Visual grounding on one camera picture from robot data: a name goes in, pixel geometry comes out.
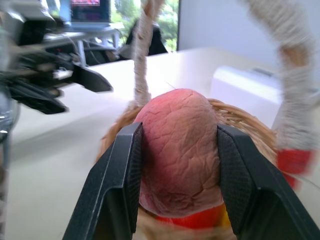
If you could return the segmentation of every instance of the red fabric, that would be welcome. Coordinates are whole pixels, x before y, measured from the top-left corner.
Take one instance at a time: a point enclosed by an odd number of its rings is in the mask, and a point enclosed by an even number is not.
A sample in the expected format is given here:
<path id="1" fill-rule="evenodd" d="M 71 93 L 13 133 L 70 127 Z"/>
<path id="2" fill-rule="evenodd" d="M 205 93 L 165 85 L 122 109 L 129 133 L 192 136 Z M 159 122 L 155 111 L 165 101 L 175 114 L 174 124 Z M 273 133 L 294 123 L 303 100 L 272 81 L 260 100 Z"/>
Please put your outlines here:
<path id="1" fill-rule="evenodd" d="M 277 153 L 277 166 L 282 172 L 304 174 L 311 164 L 313 151 L 282 149 Z"/>
<path id="2" fill-rule="evenodd" d="M 293 189 L 297 189 L 299 186 L 300 181 L 288 174 L 283 174 L 285 180 L 287 181 L 287 183 L 291 186 L 291 188 Z"/>
<path id="3" fill-rule="evenodd" d="M 169 218 L 158 216 L 157 219 L 188 229 L 208 229 L 218 224 L 222 209 L 222 206 L 217 206 L 186 217 Z"/>

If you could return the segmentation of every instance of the robotic arm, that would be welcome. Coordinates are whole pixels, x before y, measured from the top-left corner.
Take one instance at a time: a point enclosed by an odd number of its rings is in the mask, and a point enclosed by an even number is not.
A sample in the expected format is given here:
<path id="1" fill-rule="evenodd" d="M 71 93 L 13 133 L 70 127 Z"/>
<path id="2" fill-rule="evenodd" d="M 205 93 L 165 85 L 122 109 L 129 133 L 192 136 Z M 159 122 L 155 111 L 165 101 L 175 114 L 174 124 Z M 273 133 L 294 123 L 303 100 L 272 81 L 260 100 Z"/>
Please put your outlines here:
<path id="1" fill-rule="evenodd" d="M 46 52 L 42 42 L 59 19 L 50 16 L 45 0 L 2 0 L 0 10 L 0 83 L 9 88 L 13 99 L 44 114 L 57 114 L 67 110 L 56 99 L 65 85 L 77 83 L 93 92 L 113 90 L 100 74 Z M 61 67 L 73 71 L 72 76 L 55 78 Z"/>
<path id="2" fill-rule="evenodd" d="M 124 127 L 88 174 L 63 240 L 131 240 L 137 227 L 141 123 Z M 217 131 L 220 187 L 238 240 L 319 240 L 320 230 L 249 135 Z"/>

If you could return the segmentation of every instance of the basket handle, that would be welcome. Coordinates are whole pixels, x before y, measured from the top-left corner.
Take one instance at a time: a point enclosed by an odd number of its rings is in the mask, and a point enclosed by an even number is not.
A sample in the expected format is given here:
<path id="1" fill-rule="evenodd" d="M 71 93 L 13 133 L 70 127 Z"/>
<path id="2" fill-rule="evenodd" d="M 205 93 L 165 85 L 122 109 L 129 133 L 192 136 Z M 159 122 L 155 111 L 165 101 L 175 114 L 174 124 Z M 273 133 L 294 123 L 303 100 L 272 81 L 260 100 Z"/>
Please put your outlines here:
<path id="1" fill-rule="evenodd" d="M 262 22 L 279 43 L 282 61 L 285 114 L 279 128 L 277 145 L 280 149 L 314 149 L 315 134 L 308 102 L 312 86 L 313 42 L 304 12 L 291 0 L 240 0 L 251 14 Z M 134 34 L 135 106 L 143 107 L 150 99 L 146 69 L 152 39 L 153 20 L 164 0 L 148 0 Z"/>
<path id="2" fill-rule="evenodd" d="M 146 80 L 147 59 L 149 47 L 153 36 L 153 22 L 157 18 L 160 8 L 165 0 L 148 0 L 134 30 L 134 101 L 130 108 L 142 107 L 150 99 L 148 84 Z"/>

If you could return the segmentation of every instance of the white wall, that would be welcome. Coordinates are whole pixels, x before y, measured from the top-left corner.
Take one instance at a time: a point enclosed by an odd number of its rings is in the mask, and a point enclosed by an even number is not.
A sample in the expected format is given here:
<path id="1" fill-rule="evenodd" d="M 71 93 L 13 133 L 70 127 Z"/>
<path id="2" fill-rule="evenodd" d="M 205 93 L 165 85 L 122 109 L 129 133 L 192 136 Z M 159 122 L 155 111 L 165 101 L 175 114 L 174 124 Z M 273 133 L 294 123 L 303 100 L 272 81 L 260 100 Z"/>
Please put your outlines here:
<path id="1" fill-rule="evenodd" d="M 317 40 L 314 78 L 320 86 L 320 0 L 300 0 Z M 277 45 L 240 0 L 181 0 L 179 49 L 216 46 L 277 66 Z"/>

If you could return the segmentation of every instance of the rope-wrapped handle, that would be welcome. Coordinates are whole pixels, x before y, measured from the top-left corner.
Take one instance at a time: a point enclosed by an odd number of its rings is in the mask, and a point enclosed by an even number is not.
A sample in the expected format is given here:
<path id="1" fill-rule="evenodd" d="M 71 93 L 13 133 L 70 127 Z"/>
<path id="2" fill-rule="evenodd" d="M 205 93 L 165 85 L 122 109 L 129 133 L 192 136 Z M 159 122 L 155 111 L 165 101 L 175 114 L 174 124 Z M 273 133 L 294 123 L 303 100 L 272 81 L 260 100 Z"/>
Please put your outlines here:
<path id="1" fill-rule="evenodd" d="M 317 149 L 312 121 L 313 41 L 302 8 L 292 0 L 244 0 L 280 43 L 283 115 L 277 129 L 277 166 L 284 173 L 303 174 Z M 285 175 L 291 186 L 296 180 Z"/>
<path id="2" fill-rule="evenodd" d="M 129 108 L 142 107 L 151 100 L 147 74 L 147 58 L 150 43 L 153 37 L 153 22 L 159 14 L 164 0 L 149 0 L 141 11 L 134 35 L 134 101 Z"/>

